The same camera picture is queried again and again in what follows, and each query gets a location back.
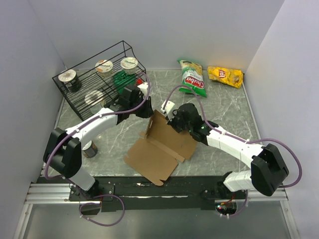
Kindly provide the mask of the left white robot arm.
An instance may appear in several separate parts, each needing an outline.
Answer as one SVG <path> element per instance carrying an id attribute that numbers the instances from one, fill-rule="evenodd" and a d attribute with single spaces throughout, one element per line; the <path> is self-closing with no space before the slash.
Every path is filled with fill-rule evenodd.
<path id="1" fill-rule="evenodd" d="M 61 177 L 68 179 L 81 190 L 87 200 L 94 200 L 99 194 L 99 182 L 82 166 L 82 149 L 103 131 L 119 125 L 130 115 L 147 119 L 153 115 L 150 85 L 125 86 L 117 101 L 101 108 L 96 114 L 67 130 L 54 129 L 49 137 L 43 156 L 45 178 L 52 167 Z"/>

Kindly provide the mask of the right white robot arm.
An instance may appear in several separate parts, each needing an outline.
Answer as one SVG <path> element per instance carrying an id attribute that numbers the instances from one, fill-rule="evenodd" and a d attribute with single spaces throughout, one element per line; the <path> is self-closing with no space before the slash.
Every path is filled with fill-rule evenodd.
<path id="1" fill-rule="evenodd" d="M 255 189 L 272 196 L 289 175 L 289 170 L 278 148 L 273 144 L 250 144 L 219 125 L 205 121 L 192 103 L 177 107 L 173 102 L 163 103 L 160 111 L 176 132 L 188 132 L 197 142 L 218 148 L 243 162 L 248 170 L 228 172 L 218 185 L 218 194 L 230 198 L 236 191 Z"/>

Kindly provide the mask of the brown cardboard box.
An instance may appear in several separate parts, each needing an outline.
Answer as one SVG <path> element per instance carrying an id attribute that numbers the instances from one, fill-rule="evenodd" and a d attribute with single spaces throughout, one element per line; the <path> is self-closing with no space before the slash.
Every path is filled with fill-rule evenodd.
<path id="1" fill-rule="evenodd" d="M 164 184 L 179 163 L 189 160 L 197 146 L 188 132 L 176 132 L 157 110 L 140 136 L 124 161 L 157 186 Z"/>

